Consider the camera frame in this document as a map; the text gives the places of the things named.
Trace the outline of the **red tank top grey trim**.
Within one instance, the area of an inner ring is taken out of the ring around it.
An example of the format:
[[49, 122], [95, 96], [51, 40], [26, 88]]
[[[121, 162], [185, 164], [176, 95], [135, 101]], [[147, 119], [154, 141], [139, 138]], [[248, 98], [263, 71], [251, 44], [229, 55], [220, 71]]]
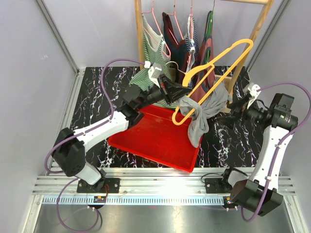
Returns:
[[[201, 47], [199, 49], [198, 56], [195, 60], [195, 67], [201, 66], [201, 65], [206, 65], [208, 62], [206, 62], [206, 52], [208, 49], [211, 48], [211, 56], [209, 59], [209, 62], [214, 58], [214, 49], [213, 49], [213, 41], [211, 39], [207, 39], [206, 33], [207, 33], [207, 24], [208, 24], [208, 17], [209, 13], [207, 14], [207, 20], [206, 20], [206, 26], [205, 26], [205, 34], [204, 38], [201, 44]], [[215, 73], [214, 71], [211, 71], [209, 75], [205, 78], [205, 80], [201, 83], [201, 85], [194, 91], [194, 93], [191, 95], [191, 98], [199, 102], [199, 100], [206, 94], [207, 91], [209, 91], [215, 82]]]

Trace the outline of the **green plastic hanger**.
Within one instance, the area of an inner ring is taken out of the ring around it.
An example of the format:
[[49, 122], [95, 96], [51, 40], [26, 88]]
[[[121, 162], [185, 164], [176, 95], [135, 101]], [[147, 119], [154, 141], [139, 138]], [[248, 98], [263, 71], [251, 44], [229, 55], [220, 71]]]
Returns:
[[[213, 13], [214, 13], [214, 8], [215, 8], [215, 1], [213, 1], [213, 8], [209, 13], [209, 17], [208, 17], [208, 24], [207, 24], [207, 39], [211, 39], [212, 38], [212, 30], [213, 30]], [[210, 56], [211, 56], [211, 48], [208, 49], [208, 51], [206, 52], [206, 62], [209, 62]]]

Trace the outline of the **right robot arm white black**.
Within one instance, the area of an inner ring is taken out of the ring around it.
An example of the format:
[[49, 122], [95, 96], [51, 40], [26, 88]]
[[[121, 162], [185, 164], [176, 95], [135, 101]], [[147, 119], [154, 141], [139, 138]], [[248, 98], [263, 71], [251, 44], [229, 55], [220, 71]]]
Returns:
[[227, 168], [220, 180], [221, 189], [230, 193], [230, 201], [256, 216], [264, 216], [282, 204], [277, 192], [278, 176], [284, 153], [292, 136], [288, 133], [298, 125], [292, 115], [292, 96], [275, 94], [267, 110], [253, 107], [255, 97], [247, 94], [229, 105], [230, 115], [220, 122], [232, 129], [238, 120], [258, 123], [264, 127], [263, 143], [256, 166], [250, 176], [234, 167]]

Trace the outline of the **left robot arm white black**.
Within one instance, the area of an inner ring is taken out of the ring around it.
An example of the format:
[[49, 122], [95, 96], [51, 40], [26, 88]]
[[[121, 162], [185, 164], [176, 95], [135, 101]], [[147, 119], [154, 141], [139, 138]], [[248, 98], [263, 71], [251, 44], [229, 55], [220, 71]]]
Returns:
[[159, 76], [157, 81], [147, 91], [136, 84], [128, 85], [121, 106], [112, 110], [110, 116], [75, 131], [62, 129], [50, 152], [61, 171], [68, 177], [85, 181], [92, 192], [101, 192], [106, 173], [86, 161], [86, 152], [108, 137], [137, 125], [144, 117], [142, 108], [160, 100], [173, 103], [191, 91], [191, 88], [170, 81], [165, 75]]

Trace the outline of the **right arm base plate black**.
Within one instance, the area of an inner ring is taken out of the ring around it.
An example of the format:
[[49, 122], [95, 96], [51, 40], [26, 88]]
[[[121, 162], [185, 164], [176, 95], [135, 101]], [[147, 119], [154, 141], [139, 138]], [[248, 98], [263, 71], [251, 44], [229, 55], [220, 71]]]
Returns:
[[207, 194], [230, 193], [232, 186], [224, 183], [222, 178], [204, 178], [204, 187]]

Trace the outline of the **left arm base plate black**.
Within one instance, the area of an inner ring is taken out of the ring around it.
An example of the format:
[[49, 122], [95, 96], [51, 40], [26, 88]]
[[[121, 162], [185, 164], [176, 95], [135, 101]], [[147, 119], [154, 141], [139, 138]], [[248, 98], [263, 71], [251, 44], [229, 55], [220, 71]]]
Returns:
[[80, 180], [77, 185], [77, 193], [106, 193], [117, 194], [120, 189], [120, 178], [100, 179], [96, 184], [90, 185]]

